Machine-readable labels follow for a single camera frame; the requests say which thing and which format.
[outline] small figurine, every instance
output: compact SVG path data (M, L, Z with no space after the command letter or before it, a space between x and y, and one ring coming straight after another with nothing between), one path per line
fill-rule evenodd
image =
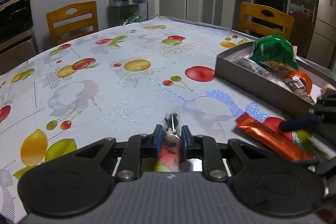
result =
M179 125L179 121L177 119L177 113L171 113L166 115L165 122L166 122L166 130L165 130L165 139L167 141L174 141L179 139L177 126Z

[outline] green plastic bag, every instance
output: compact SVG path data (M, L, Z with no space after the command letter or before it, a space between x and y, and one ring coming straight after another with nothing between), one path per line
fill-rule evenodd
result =
M258 39L250 59L267 70L298 70L292 44L280 35Z

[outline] wooden chair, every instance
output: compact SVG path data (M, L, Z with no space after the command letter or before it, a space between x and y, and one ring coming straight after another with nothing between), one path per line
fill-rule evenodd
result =
M245 19L245 16L251 16L254 18L259 18L264 21L285 27L285 32L281 32L255 22L251 22ZM240 5L240 14L238 22L238 31L249 30L252 32L259 33L261 35L267 36L271 34L278 34L289 40L291 38L294 17L282 13L274 8L258 5L253 3L242 2Z
M66 14L66 12L71 8L75 8L77 9L77 11L75 11L73 14ZM61 21L64 21L70 18L87 15L87 14L92 14L92 17L78 20L75 22L71 22L71 23L68 23L68 24L65 24L59 27L54 27L54 24L57 22L61 22ZM47 17L51 42L54 45L60 45L64 42L68 42L75 38L83 37L85 35L98 32L97 4L95 1L70 4L60 9L57 9L55 11L47 13L46 17ZM73 36L70 36L64 39L59 38L63 34L70 33L70 32L77 31L77 30L91 27L91 26L93 27L92 31L87 31L87 32L84 31L84 32L75 34Z

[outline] refrigerator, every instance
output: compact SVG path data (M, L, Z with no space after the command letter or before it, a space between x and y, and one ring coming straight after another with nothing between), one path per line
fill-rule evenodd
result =
M306 59L336 72L336 0L319 0Z

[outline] orange package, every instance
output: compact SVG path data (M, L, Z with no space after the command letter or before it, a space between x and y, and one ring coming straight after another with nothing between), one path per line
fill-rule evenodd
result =
M304 87L306 88L308 93L311 92L311 89L313 87L313 82L306 73L304 73L302 71L298 71L298 70L293 70L286 75L286 78L291 78L293 76L299 77L300 80L302 80L302 84L304 85Z
M244 130L249 136L290 161L312 160L315 158L315 156L308 155L290 140L252 118L246 112L238 117L236 122L238 128Z

